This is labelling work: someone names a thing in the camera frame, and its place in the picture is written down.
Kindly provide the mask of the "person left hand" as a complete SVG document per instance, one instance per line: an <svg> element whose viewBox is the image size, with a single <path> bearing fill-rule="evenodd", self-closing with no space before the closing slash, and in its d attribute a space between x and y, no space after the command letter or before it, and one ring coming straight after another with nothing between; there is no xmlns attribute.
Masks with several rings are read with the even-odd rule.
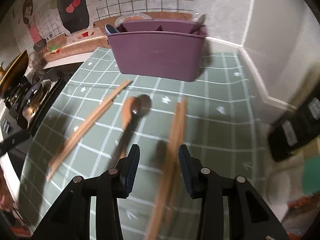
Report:
<svg viewBox="0 0 320 240"><path fill-rule="evenodd" d="M0 174L0 208L2 211L10 212L13 207L13 199L7 187L3 171Z"/></svg>

